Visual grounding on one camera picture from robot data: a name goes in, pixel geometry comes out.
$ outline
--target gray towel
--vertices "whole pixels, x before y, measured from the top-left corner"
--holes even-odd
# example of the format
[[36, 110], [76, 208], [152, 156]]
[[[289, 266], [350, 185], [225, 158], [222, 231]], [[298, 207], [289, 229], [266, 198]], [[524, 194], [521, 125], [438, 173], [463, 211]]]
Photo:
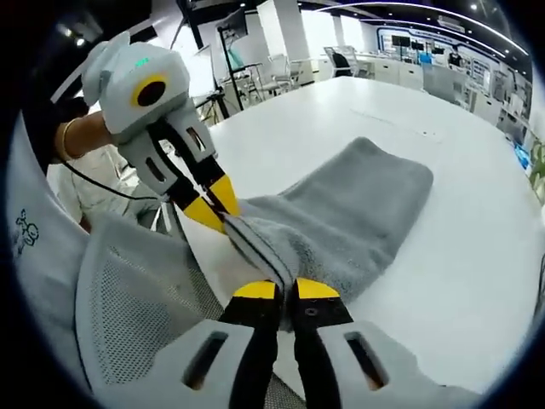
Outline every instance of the gray towel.
[[284, 294], [299, 276], [350, 302], [393, 261], [432, 184], [426, 166], [359, 138], [280, 195], [241, 201], [225, 228]]

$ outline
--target white shirt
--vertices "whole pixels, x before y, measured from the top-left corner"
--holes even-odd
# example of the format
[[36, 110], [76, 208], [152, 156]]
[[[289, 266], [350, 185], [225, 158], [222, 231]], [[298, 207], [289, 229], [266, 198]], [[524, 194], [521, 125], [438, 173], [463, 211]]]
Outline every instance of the white shirt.
[[[70, 165], [89, 178], [130, 195], [135, 186], [120, 178], [121, 168], [125, 163], [118, 150], [107, 145], [71, 161]], [[82, 219], [83, 214], [92, 217], [102, 211], [113, 211], [122, 215], [129, 205], [128, 199], [93, 185], [65, 166], [60, 167], [58, 183], [60, 202], [77, 222]]]
[[17, 279], [55, 358], [89, 390], [74, 328], [77, 276], [89, 236], [51, 191], [21, 115], [7, 169], [5, 216]]

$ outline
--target white chair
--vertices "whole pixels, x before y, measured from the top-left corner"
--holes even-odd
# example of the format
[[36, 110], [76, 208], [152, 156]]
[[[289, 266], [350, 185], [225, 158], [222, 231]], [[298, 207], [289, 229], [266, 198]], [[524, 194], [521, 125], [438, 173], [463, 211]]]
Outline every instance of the white chair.
[[359, 65], [354, 47], [324, 47], [324, 51], [333, 66], [332, 78], [358, 75]]
[[274, 93], [287, 92], [296, 88], [296, 81], [301, 73], [301, 65], [292, 71], [288, 57], [284, 54], [269, 55], [269, 73], [272, 82], [263, 85], [263, 91]]

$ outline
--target white table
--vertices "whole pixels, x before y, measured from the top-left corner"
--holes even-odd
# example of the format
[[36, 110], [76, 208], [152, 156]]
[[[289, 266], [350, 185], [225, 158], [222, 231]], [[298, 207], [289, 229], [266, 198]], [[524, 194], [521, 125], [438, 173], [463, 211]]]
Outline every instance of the white table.
[[502, 133], [422, 92], [335, 78], [211, 129], [240, 198], [279, 193], [353, 138], [427, 165], [430, 198], [395, 262], [357, 302], [441, 384], [482, 392], [531, 324], [545, 249], [540, 205]]

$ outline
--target cartoon logo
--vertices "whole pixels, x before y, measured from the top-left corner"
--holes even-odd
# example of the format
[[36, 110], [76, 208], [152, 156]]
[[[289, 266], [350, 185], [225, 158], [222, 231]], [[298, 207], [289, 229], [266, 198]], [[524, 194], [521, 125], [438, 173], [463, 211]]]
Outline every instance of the cartoon logo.
[[40, 237], [40, 232], [34, 223], [29, 223], [26, 220], [26, 210], [20, 211], [20, 216], [15, 220], [17, 231], [14, 233], [12, 243], [14, 245], [14, 253], [20, 256], [23, 253], [26, 245], [34, 246]]

